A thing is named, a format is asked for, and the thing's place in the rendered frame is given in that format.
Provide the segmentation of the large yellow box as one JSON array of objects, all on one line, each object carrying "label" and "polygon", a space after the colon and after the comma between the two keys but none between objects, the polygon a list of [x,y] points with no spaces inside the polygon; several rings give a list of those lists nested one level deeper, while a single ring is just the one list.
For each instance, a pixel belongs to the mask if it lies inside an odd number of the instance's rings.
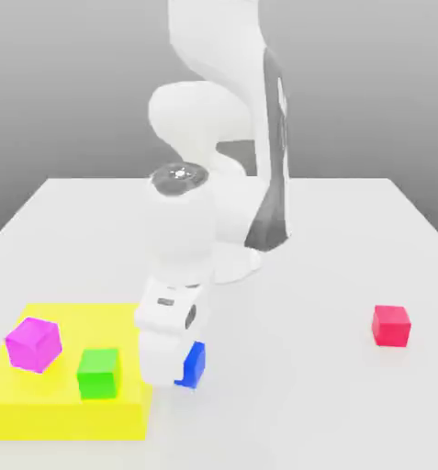
[{"label": "large yellow box", "polygon": [[[0,441],[142,441],[152,387],[140,378],[136,305],[28,304],[20,314],[59,325],[62,353],[42,374],[13,367],[0,347]],[[82,352],[116,348],[118,395],[83,400],[76,372]]]}]

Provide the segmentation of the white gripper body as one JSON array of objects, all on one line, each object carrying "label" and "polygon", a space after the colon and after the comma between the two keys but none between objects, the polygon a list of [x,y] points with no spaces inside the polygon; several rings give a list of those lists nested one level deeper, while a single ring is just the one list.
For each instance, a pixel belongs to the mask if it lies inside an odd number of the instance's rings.
[{"label": "white gripper body", "polygon": [[179,336],[141,330],[139,333],[140,375],[152,386],[172,386],[183,377],[190,340]]}]

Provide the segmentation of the small magenta cube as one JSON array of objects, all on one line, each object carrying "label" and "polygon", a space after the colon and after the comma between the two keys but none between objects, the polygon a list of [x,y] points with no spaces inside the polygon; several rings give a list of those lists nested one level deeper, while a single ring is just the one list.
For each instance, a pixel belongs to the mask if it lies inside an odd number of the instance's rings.
[{"label": "small magenta cube", "polygon": [[42,374],[62,352],[59,325],[27,317],[6,335],[5,345],[13,367]]}]

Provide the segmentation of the small green cube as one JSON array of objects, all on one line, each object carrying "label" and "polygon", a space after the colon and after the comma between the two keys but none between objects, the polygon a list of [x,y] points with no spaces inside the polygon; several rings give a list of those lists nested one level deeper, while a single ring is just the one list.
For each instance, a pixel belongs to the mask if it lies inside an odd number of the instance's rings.
[{"label": "small green cube", "polygon": [[120,380],[119,350],[84,349],[76,376],[81,399],[115,398]]}]

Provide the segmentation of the small blue cube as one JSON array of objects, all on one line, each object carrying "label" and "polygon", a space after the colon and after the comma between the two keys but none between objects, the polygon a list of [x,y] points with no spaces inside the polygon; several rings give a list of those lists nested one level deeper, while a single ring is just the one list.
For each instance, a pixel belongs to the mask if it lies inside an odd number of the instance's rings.
[{"label": "small blue cube", "polygon": [[180,380],[175,380],[174,383],[177,386],[196,389],[204,372],[205,363],[205,344],[203,342],[196,341],[184,360],[183,377]]}]

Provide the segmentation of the small red cube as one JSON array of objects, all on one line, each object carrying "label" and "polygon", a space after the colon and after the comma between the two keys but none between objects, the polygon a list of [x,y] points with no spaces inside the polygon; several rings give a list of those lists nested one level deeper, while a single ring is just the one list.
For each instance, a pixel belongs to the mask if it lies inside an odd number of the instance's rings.
[{"label": "small red cube", "polygon": [[372,333],[376,345],[406,347],[410,329],[410,317],[404,307],[375,305]]}]

